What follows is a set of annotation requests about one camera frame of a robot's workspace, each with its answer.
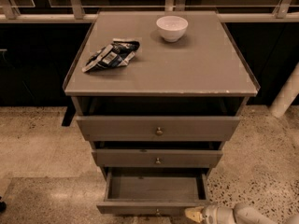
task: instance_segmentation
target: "drawer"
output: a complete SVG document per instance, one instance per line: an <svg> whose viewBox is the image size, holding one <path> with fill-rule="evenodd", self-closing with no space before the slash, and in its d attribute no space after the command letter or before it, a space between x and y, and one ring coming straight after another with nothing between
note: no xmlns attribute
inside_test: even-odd
<svg viewBox="0 0 299 224"><path fill-rule="evenodd" d="M234 116L242 101L242 97L111 96L92 97L84 106L86 115L100 116Z"/></svg>
<svg viewBox="0 0 299 224"><path fill-rule="evenodd" d="M227 141L239 117L77 117L88 141Z"/></svg>
<svg viewBox="0 0 299 224"><path fill-rule="evenodd" d="M222 151L100 149L93 151L98 166L106 167L216 167Z"/></svg>
<svg viewBox="0 0 299 224"><path fill-rule="evenodd" d="M207 204L201 169L110 168L98 208L102 214L180 216Z"/></svg>

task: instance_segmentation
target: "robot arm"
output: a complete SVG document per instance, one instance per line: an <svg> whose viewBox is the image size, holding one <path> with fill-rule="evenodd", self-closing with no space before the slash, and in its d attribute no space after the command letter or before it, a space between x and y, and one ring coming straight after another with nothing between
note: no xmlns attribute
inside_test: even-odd
<svg viewBox="0 0 299 224"><path fill-rule="evenodd" d="M251 206L238 203L234 209L210 205L205 208L188 208L186 217L204 224L277 224ZM290 218L286 224L299 224L299 215Z"/></svg>

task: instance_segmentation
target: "speckled floor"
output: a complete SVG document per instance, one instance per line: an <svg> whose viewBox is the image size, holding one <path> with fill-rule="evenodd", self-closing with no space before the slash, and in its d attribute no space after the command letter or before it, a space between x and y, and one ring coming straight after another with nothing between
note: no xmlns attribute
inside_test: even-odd
<svg viewBox="0 0 299 224"><path fill-rule="evenodd" d="M105 181L63 107L0 107L0 196L14 223L193 223L184 217L113 217L96 208ZM299 213L299 106L282 119L247 106L208 180L211 201L247 203L277 223Z"/></svg>

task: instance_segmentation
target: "white pole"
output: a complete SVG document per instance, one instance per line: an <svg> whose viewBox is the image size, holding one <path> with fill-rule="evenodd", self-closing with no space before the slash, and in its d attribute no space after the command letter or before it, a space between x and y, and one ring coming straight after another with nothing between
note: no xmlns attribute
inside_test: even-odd
<svg viewBox="0 0 299 224"><path fill-rule="evenodd" d="M299 93L299 63L282 87L277 98L270 106L270 112L277 118L283 116Z"/></svg>

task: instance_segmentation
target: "white pipe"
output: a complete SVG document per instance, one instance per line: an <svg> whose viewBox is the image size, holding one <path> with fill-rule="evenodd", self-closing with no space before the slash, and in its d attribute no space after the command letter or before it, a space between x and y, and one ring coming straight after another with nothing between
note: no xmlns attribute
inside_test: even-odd
<svg viewBox="0 0 299 224"><path fill-rule="evenodd" d="M83 19L75 19L74 14L23 14L14 20L6 19L0 14L1 23L92 23L96 20L97 14L85 14Z"/></svg>
<svg viewBox="0 0 299 224"><path fill-rule="evenodd" d="M277 118L283 116L299 93L299 63L270 106L270 112Z"/></svg>
<svg viewBox="0 0 299 224"><path fill-rule="evenodd" d="M220 22L299 22L299 13L288 13L285 18L277 19L272 13L221 13L217 14Z"/></svg>

